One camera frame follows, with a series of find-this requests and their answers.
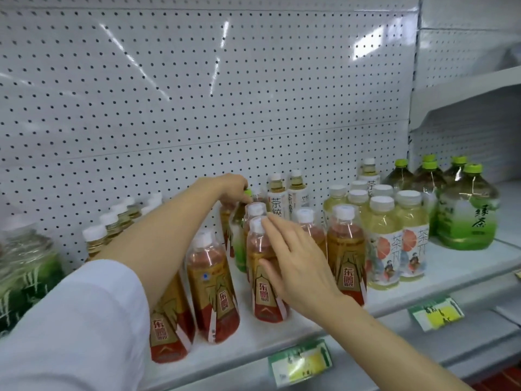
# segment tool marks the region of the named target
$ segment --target white sleeve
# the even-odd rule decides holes
[[[115,261],[86,263],[0,340],[0,388],[134,391],[149,333],[136,274]]]

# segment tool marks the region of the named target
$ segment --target price tag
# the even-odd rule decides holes
[[[277,387],[299,383],[333,366],[323,339],[279,351],[268,361]]]
[[[414,306],[408,310],[425,332],[439,329],[465,316],[456,301],[451,297],[439,298],[426,304]]]

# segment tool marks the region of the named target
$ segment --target green bottle cap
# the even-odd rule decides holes
[[[436,160],[436,154],[424,155],[421,160],[424,162],[434,162]]]
[[[409,161],[407,159],[396,159],[394,161],[394,165],[396,167],[407,167],[408,164],[409,164]]]
[[[463,168],[463,171],[465,171],[466,173],[471,173],[471,174],[479,174],[479,173],[483,172],[483,165],[468,163]]]
[[[432,162],[423,162],[421,165],[425,170],[436,170],[438,168],[438,162],[435,160]]]
[[[455,165],[464,165],[467,163],[467,157],[466,156],[453,156],[452,163],[454,163]]]

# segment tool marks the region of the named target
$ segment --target grapefruit illustration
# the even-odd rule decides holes
[[[403,250],[409,252],[416,246],[416,235],[412,230],[406,229],[403,231]]]
[[[379,237],[376,243],[378,259],[385,259],[391,252],[391,243],[385,237]]]

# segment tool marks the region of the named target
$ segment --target hand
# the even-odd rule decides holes
[[[319,323],[324,309],[344,297],[322,250],[300,225],[273,213],[262,224],[280,266],[279,274],[272,263],[260,260],[271,285],[293,309]]]
[[[248,188],[248,180],[239,174],[224,174],[219,177],[215,177],[215,180],[219,186],[219,200],[221,202],[243,202],[251,203],[252,198],[244,193],[244,190]]]

